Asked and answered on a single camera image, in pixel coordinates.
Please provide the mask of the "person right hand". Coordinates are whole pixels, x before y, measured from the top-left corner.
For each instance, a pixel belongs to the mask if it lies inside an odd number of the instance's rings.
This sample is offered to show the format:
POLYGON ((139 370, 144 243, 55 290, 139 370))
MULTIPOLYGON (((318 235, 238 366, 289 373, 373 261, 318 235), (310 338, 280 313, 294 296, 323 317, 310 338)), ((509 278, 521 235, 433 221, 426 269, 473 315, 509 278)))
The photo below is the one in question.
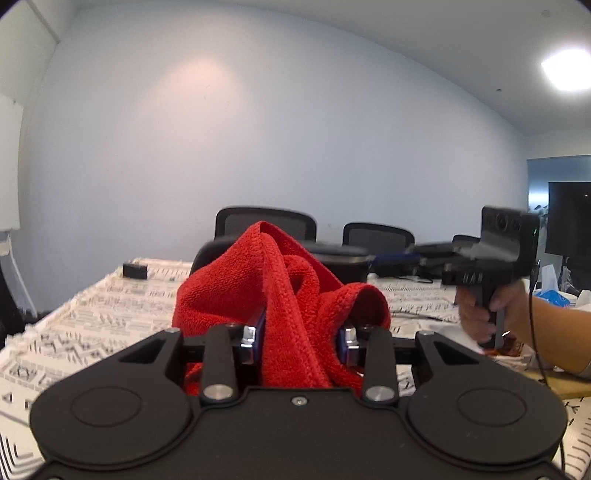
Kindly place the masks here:
POLYGON ((495 335, 490 314, 504 312, 504 326, 519 341, 532 345, 529 322, 529 296, 522 280, 496 290, 489 309, 480 307, 467 287, 458 287, 455 303, 459 307, 461 325, 470 338, 478 343, 488 342, 495 335))

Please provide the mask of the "person right forearm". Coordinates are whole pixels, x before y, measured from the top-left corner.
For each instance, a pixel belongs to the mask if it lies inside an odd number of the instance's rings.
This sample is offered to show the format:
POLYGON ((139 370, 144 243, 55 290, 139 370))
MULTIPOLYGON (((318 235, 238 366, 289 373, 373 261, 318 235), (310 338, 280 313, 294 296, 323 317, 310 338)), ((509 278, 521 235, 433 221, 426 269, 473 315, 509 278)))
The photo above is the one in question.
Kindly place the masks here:
POLYGON ((552 366, 590 378, 590 312, 559 308, 544 300, 529 302, 532 347, 552 366))

